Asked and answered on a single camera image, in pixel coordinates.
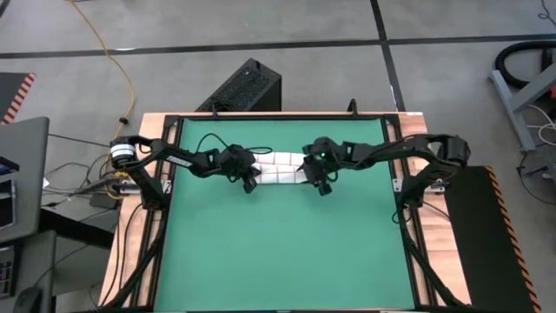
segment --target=green mat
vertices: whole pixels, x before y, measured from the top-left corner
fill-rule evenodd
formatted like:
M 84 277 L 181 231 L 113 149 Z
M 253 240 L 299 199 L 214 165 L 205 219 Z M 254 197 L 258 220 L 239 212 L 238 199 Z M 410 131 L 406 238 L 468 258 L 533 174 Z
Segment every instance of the green mat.
M 181 147 L 209 132 L 228 144 L 300 152 L 317 137 L 383 142 L 379 120 L 191 121 Z M 202 150 L 222 149 L 214 138 Z M 413 308 L 387 163 L 339 173 L 333 192 L 223 176 L 175 177 L 155 309 Z

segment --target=wooden table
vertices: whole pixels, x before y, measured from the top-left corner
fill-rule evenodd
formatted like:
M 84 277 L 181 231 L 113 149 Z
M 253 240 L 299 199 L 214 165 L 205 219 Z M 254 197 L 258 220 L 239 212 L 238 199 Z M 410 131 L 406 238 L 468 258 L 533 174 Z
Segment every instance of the wooden table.
M 221 116 L 238 116 L 238 115 L 248 115 L 248 116 L 264 116 L 268 115 L 268 112 L 222 112 L 219 113 Z M 319 116 L 347 116 L 351 115 L 351 112 L 273 112 L 273 115 L 319 115 Z M 412 112 L 405 112 L 405 113 L 391 113 L 391 112 L 360 112 L 360 115 L 377 115 L 377 114 L 397 114 L 400 119 L 400 128 L 403 136 L 408 136 L 412 134 L 420 134 L 420 133 L 427 133 L 427 126 L 425 125 L 425 118 L 423 117 L 422 113 L 412 113 Z M 179 115 L 183 117 L 207 117 L 210 116 L 211 113 L 204 113 L 204 112 L 189 112 L 189 113 L 147 113 L 143 116 L 141 128 L 139 130 L 139 135 L 143 137 L 150 137 L 150 138 L 160 138 L 162 136 L 162 128 L 164 124 L 164 119 L 167 115 Z M 170 131 L 169 138 L 173 138 L 173 131 Z M 392 140 L 395 139 L 394 129 L 390 129 L 388 131 Z M 418 159 L 418 158 L 410 158 L 407 160 L 409 165 L 409 170 L 411 174 L 415 175 L 420 170 L 422 170 L 426 165 L 427 162 Z M 394 162 L 397 175 L 398 177 L 402 176 L 400 162 Z M 155 171 L 155 163 L 151 163 L 147 167 L 147 172 L 149 174 L 153 174 Z M 436 195 L 425 195 L 425 201 L 430 203 L 437 208 L 443 210 L 447 213 L 446 203 L 444 202 L 444 196 L 436 196 Z M 134 210 L 134 208 L 141 202 L 139 196 L 127 196 L 122 203 L 121 213 L 120 213 L 120 234 L 119 238 L 115 236 L 115 241 L 112 244 L 112 251 L 110 252 L 110 259 L 109 264 L 106 269 L 106 276 L 104 278 L 103 283 L 103 290 L 101 292 L 100 301 L 102 301 L 105 297 L 107 292 L 109 291 L 109 287 L 112 284 L 112 280 L 114 279 L 114 275 L 116 272 L 116 240 L 120 240 L 120 253 L 119 253 L 119 261 L 118 261 L 118 269 L 116 272 L 116 283 L 112 291 L 108 294 L 108 300 L 112 299 L 113 296 L 116 295 L 117 291 L 119 290 L 118 286 L 120 281 L 122 280 L 122 284 L 127 281 L 129 275 L 133 272 L 133 270 L 137 266 L 137 259 L 139 255 L 139 249 L 141 246 L 142 241 L 142 233 L 145 229 L 145 221 L 147 216 L 147 211 L 139 209 L 133 216 L 133 219 L 130 221 L 129 218 Z M 153 230 L 151 231 L 151 240 L 154 238 L 156 233 L 156 229 L 158 227 L 158 216 L 155 216 L 153 219 Z M 446 219 L 445 216 L 442 216 L 440 213 L 436 212 L 428 205 L 424 205 L 420 209 L 420 222 L 423 229 L 423 235 L 425 237 L 425 245 L 427 247 L 427 254 L 428 259 L 436 271 L 440 279 L 444 282 L 444 284 L 453 292 L 453 294 L 459 298 L 464 303 L 470 303 L 469 293 L 467 291 L 466 280 L 463 275 L 463 270 L 461 268 L 460 257 L 458 254 L 458 248 L 455 243 L 455 239 L 453 236 L 452 225 Z M 128 223 L 131 223 L 129 226 L 129 234 L 127 235 L 127 242 L 126 242 L 126 250 L 123 251 L 123 239 L 124 239 L 124 231 Z M 123 271 L 121 269 L 122 266 L 122 257 L 123 253 L 125 253 L 125 264 L 123 265 Z M 141 292 L 139 295 L 138 304 L 144 305 L 147 302 L 147 295 L 148 289 L 150 284 L 150 273 L 151 273 L 151 265 L 145 270 L 142 278 L 141 284 Z M 423 276 L 422 271 L 420 270 L 419 265 L 414 262 L 415 268 L 415 275 L 417 281 L 417 287 L 420 295 L 420 300 L 422 304 L 428 303 L 427 298 L 427 290 L 425 285 L 425 279 Z

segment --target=white wire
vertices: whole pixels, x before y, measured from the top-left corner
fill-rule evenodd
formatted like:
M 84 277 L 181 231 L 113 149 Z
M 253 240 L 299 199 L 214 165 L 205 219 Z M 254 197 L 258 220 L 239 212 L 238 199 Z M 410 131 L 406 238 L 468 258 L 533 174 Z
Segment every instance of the white wire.
M 556 143 L 550 142 L 550 141 L 546 140 L 546 139 L 542 136 L 542 131 L 543 131 L 545 128 L 552 127 L 552 130 L 556 131 L 556 123 L 554 123 L 553 120 L 548 116 L 548 114 L 546 114 L 545 111 L 543 111 L 543 110 L 542 110 L 541 108 L 539 108 L 538 106 L 533 105 L 533 104 L 529 104 L 529 108 L 536 109 L 538 112 L 540 112 L 540 113 L 546 118 L 546 120 L 548 121 L 548 123 L 547 123 L 547 124 L 544 124 L 544 125 L 527 125 L 527 127 L 528 127 L 528 128 L 539 129 L 539 139 L 540 139 L 543 143 L 546 143 L 546 144 L 549 144 L 549 145 L 551 145 L 551 146 L 555 146 L 555 147 L 556 147 Z

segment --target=keyboard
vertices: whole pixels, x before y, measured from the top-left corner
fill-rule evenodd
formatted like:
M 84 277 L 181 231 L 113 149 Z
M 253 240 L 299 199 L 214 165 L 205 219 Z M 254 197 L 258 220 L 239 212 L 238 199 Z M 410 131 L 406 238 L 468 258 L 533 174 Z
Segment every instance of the keyboard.
M 0 299 L 14 296 L 16 291 L 16 246 L 0 247 Z

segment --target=yellow cable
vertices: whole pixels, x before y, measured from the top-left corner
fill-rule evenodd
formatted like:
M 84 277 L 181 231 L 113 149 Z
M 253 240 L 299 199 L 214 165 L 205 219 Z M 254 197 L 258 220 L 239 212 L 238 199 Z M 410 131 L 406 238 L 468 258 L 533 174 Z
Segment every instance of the yellow cable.
M 129 116 L 129 113 L 131 113 L 131 111 L 133 110 L 133 108 L 136 105 L 136 90 L 133 87 L 133 83 L 131 82 L 131 78 L 129 78 L 128 73 L 126 73 L 126 71 L 123 69 L 123 67 L 115 60 L 115 58 L 113 58 L 110 53 L 108 52 L 108 49 L 106 48 L 106 45 L 104 44 L 103 39 L 100 37 L 100 35 L 98 35 L 98 32 L 95 29 L 95 26 L 93 26 L 93 24 L 89 21 L 89 19 L 83 14 L 83 12 L 81 12 L 81 10 L 79 9 L 79 7 L 77 7 L 77 4 L 75 2 L 75 0 L 69 0 L 69 2 L 71 3 L 71 5 L 73 5 L 73 7 L 77 10 L 77 13 L 79 13 L 79 15 L 83 18 L 83 20 L 85 21 L 85 23 L 87 23 L 87 25 L 90 27 L 90 29 L 93 31 L 93 33 L 95 33 L 96 39 L 98 39 L 98 42 L 101 44 L 101 46 L 103 47 L 104 50 L 104 54 L 106 55 L 106 57 L 112 61 L 117 67 L 118 69 L 120 69 L 120 71 L 122 72 L 122 74 L 125 76 L 125 79 L 128 81 L 128 87 L 129 87 L 129 93 L 131 94 L 131 102 L 129 103 L 129 107 L 128 110 L 125 112 L 125 115 L 123 117 L 125 117 L 126 119 Z M 123 127 L 123 123 L 120 122 L 120 125 L 118 126 L 118 129 L 116 130 L 116 133 L 114 134 L 114 138 L 117 138 L 120 135 L 120 132 L 122 131 L 122 127 Z M 106 156 L 106 167 L 104 170 L 104 173 L 106 173 L 108 171 L 108 161 L 110 159 L 110 153 L 108 153 L 108 155 Z M 123 197 L 122 196 L 114 196 L 112 195 L 109 190 L 108 190 L 108 186 L 104 186 L 104 190 L 106 191 L 106 194 L 111 197 L 114 200 L 122 200 Z

